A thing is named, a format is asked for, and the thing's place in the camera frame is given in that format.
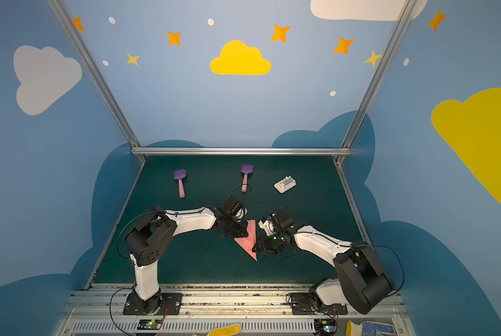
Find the pink paper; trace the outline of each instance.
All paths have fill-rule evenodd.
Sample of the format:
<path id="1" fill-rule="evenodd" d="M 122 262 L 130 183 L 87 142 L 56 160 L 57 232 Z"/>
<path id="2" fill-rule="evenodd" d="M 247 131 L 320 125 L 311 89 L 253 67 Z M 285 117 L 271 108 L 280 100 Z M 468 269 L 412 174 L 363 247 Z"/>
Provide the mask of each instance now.
<path id="1" fill-rule="evenodd" d="M 246 238 L 234 238 L 236 243 L 238 243 L 254 260 L 258 261 L 256 258 L 256 252 L 252 252 L 252 248 L 256 243 L 256 221 L 249 220 L 247 225 L 247 232 L 249 236 Z"/>

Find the yellow star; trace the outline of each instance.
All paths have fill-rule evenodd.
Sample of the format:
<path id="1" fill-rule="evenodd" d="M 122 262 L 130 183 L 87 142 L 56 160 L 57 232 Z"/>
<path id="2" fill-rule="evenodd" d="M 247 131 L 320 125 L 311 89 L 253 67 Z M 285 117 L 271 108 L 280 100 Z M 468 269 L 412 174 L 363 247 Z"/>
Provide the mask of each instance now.
<path id="1" fill-rule="evenodd" d="M 73 19 L 73 22 L 77 26 L 77 29 L 84 31 L 84 28 L 81 25 L 81 18 L 75 18 L 75 19 Z"/>
<path id="2" fill-rule="evenodd" d="M 169 37 L 169 41 L 168 41 L 168 45 L 171 45 L 171 44 L 177 44 L 177 45 L 181 45 L 180 43 L 180 34 L 181 33 L 171 33 L 169 32 L 168 30 L 166 31 L 168 33 L 168 37 Z"/>
<path id="3" fill-rule="evenodd" d="M 344 54 L 348 53 L 349 45 L 353 43 L 354 40 L 346 41 L 340 37 L 340 42 L 338 43 L 338 47 L 334 50 L 333 54 L 342 52 Z"/>
<path id="4" fill-rule="evenodd" d="M 271 39 L 271 42 L 273 41 L 277 41 L 277 40 L 280 40 L 284 43 L 286 43 L 286 33 L 288 31 L 288 29 L 290 29 L 291 27 L 279 27 L 277 25 L 274 25 L 274 35 L 273 35 L 273 38 Z"/>
<path id="5" fill-rule="evenodd" d="M 431 22 L 428 24 L 428 27 L 433 27 L 433 31 L 436 32 L 437 28 L 439 27 L 439 24 L 441 24 L 441 21 L 446 17 L 446 15 L 442 15 L 439 10 L 437 10 L 437 14 L 435 14 L 435 17 Z"/>
<path id="6" fill-rule="evenodd" d="M 133 57 L 129 54 L 127 54 L 127 56 L 129 56 L 129 60 L 127 61 L 127 63 L 135 63 L 137 67 L 139 66 L 139 64 L 137 63 L 137 58 L 139 58 L 140 56 Z"/>
<path id="7" fill-rule="evenodd" d="M 370 57 L 366 62 L 364 63 L 371 63 L 373 64 L 373 67 L 375 68 L 375 62 L 377 61 L 378 58 L 380 58 L 382 55 L 375 55 L 375 50 L 372 50 L 372 57 Z"/>

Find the green mat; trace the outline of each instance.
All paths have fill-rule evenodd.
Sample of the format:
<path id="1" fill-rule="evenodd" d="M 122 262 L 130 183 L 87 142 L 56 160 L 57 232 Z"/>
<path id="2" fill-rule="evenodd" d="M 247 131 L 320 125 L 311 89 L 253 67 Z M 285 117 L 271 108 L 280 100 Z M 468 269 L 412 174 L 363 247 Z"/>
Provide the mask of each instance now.
<path id="1" fill-rule="evenodd" d="M 251 193 L 237 188 L 243 180 L 242 164 L 254 165 L 248 181 Z M 187 170 L 183 199 L 173 179 L 177 169 Z M 288 175 L 297 185 L 280 194 L 273 185 Z M 295 221 L 305 221 L 335 238 L 353 242 L 361 239 L 331 157 L 149 157 L 94 282 L 134 282 L 131 263 L 116 252 L 116 239 L 135 216 L 155 204 L 167 210 L 219 205 L 234 189 L 236 198 L 246 197 L 243 204 L 249 211 L 247 219 L 258 221 L 268 214 L 261 201 L 273 210 L 283 207 Z M 256 225 L 256 235 L 261 234 L 265 232 Z M 124 236 L 120 250 L 126 255 Z M 335 274 L 331 265 L 299 248 L 295 253 L 287 248 L 284 256 L 258 254 L 255 261 L 233 238 L 223 237 L 216 230 L 175 236 L 159 261 L 160 283 L 315 283 L 324 277 L 335 278 Z"/>

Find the purple spatula head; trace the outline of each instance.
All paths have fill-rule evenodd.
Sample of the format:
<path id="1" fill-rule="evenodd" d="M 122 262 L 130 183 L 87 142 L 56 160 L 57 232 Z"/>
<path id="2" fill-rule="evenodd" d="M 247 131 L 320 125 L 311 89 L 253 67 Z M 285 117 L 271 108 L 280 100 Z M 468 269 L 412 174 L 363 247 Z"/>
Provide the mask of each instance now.
<path id="1" fill-rule="evenodd" d="M 185 169 L 180 169 L 179 171 L 174 171 L 174 179 L 182 180 L 187 176 L 187 171 Z"/>
<path id="2" fill-rule="evenodd" d="M 241 165 L 241 172 L 245 175 L 250 174 L 251 172 L 253 172 L 253 170 L 253 165 Z"/>

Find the blue dotted glove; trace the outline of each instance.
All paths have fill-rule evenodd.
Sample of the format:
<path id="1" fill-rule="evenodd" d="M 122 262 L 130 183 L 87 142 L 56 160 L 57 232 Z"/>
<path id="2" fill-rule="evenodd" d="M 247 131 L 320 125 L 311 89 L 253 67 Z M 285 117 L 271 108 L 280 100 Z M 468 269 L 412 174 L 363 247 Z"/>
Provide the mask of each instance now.
<path id="1" fill-rule="evenodd" d="M 348 321 L 345 336 L 385 336 L 393 335 L 394 327 L 390 324 L 364 321 L 360 325 Z"/>

